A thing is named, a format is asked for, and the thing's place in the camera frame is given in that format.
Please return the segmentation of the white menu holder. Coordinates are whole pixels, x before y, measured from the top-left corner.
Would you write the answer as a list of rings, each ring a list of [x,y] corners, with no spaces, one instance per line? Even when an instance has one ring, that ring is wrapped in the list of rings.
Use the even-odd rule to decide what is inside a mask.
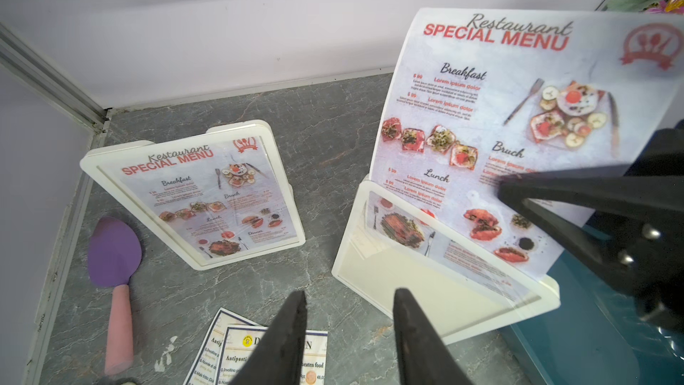
[[[561,305],[550,276],[527,276],[370,179],[358,187],[332,274],[385,315],[395,290],[410,290],[445,344]]]
[[[260,119],[94,149],[80,167],[198,271],[306,241],[274,133]]]

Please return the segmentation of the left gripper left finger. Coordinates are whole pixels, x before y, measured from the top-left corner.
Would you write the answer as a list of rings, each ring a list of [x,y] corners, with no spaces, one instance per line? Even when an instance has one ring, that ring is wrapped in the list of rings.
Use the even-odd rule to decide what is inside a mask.
[[[230,384],[299,384],[306,344],[304,291],[292,292]]]

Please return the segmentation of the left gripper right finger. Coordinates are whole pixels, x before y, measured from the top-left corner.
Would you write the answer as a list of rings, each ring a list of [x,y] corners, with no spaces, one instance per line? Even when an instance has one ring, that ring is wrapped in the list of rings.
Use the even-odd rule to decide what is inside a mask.
[[[472,383],[406,288],[395,291],[393,319],[402,385]]]

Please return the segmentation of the dim sum menu sheet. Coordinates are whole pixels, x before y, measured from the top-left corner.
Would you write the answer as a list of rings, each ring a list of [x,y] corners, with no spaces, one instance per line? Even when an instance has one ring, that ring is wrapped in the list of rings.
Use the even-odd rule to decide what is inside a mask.
[[[183,384],[211,385],[215,383],[219,352],[223,345],[224,335],[231,325],[257,326],[258,324],[226,308],[220,308],[210,323],[198,355]]]

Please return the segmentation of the special menu sheet top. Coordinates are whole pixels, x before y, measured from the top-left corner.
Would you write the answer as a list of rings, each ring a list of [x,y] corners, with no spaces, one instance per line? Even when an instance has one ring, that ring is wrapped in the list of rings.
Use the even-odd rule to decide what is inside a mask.
[[[201,263],[238,260],[299,242],[262,137],[190,137],[102,160],[153,224]]]

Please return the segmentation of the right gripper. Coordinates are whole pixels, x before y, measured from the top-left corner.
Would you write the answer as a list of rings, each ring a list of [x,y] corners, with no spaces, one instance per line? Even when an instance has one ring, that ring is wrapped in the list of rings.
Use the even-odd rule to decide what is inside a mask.
[[[616,292],[637,317],[683,330],[683,123],[655,132],[618,168],[502,178],[498,199],[530,220]]]

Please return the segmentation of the special menu sheet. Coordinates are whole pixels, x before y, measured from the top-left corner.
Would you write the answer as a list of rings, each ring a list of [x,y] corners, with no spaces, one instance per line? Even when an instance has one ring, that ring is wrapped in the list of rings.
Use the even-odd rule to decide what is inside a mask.
[[[630,12],[424,8],[379,124],[366,226],[512,302],[535,293],[406,210],[542,278],[561,246],[503,204],[506,176],[619,173],[683,82],[683,19]]]
[[[238,260],[299,242],[262,137],[190,137],[102,160],[153,224],[201,263]]]

